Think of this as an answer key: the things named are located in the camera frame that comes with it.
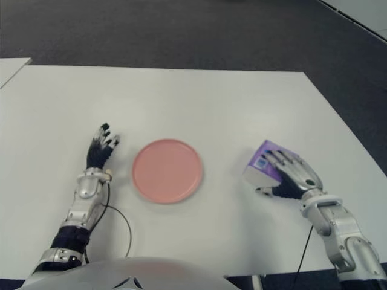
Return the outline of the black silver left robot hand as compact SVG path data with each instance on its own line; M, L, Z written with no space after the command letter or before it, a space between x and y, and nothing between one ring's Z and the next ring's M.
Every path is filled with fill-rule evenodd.
M86 169L102 170L114 149L119 145L119 135L108 138L111 133L109 128L108 123L103 123L94 134L86 155Z

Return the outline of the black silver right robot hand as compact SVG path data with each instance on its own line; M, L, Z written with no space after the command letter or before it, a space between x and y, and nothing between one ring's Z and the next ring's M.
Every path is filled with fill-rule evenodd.
M259 187L257 193L290 199L302 199L307 194L323 194L321 179L300 156L281 150L269 150L262 157L279 173L281 181L275 187Z

